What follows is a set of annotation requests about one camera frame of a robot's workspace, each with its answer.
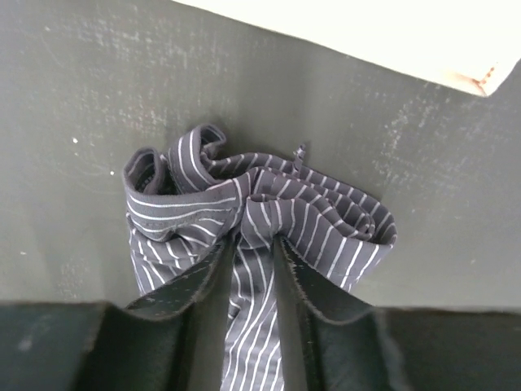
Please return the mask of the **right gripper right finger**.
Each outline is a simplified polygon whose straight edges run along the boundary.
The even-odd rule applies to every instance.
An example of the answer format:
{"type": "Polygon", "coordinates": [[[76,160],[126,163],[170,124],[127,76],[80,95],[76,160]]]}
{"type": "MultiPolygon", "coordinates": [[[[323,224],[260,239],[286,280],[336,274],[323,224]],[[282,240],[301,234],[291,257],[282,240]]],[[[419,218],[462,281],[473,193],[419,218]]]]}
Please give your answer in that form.
{"type": "Polygon", "coordinates": [[[287,390],[405,390],[385,313],[334,285],[288,239],[274,245],[279,335],[287,390]]]}

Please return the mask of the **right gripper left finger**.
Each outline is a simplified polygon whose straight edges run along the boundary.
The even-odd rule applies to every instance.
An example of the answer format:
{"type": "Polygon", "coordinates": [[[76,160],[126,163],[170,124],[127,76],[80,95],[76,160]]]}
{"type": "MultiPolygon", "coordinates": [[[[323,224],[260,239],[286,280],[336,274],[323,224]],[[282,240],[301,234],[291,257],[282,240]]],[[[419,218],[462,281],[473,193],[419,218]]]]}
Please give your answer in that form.
{"type": "Polygon", "coordinates": [[[79,390],[218,390],[217,365],[199,354],[203,306],[233,256],[225,239],[188,271],[126,308],[108,305],[77,377],[79,390]]]}

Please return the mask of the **grey striped underwear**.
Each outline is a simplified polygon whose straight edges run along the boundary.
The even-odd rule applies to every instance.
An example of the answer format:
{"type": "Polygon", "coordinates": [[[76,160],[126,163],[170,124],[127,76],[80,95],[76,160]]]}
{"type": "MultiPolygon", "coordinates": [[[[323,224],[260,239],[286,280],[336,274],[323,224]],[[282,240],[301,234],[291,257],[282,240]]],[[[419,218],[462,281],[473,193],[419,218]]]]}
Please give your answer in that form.
{"type": "Polygon", "coordinates": [[[364,191],[294,160],[248,152],[218,159],[225,135],[201,125],[165,154],[137,150],[123,169],[138,289],[153,292],[236,241],[221,387],[285,387],[271,250],[281,236],[319,274],[349,291],[392,249],[390,211],[364,191]]]}

